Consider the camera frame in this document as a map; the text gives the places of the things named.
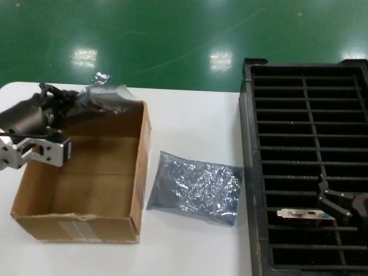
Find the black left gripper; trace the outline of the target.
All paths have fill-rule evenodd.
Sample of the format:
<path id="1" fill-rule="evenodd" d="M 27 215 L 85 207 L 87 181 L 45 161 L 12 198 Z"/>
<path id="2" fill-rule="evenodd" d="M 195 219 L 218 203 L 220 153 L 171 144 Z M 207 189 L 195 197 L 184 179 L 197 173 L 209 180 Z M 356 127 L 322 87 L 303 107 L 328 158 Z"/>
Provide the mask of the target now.
<path id="1" fill-rule="evenodd" d="M 1 112 L 2 131 L 18 135 L 43 135 L 47 128 L 61 126 L 79 93 L 60 90 L 46 83 L 40 83 L 39 87 L 41 93 L 35 93 Z"/>

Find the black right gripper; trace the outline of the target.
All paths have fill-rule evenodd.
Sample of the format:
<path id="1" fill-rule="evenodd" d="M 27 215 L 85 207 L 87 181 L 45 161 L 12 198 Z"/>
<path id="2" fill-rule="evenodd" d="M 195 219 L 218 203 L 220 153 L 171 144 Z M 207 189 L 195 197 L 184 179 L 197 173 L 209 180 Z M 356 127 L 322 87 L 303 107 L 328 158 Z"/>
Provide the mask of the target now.
<path id="1" fill-rule="evenodd" d="M 336 221 L 357 226 L 355 215 L 367 218 L 367 193 L 350 193 L 329 188 L 328 182 L 319 175 L 317 207 Z"/>

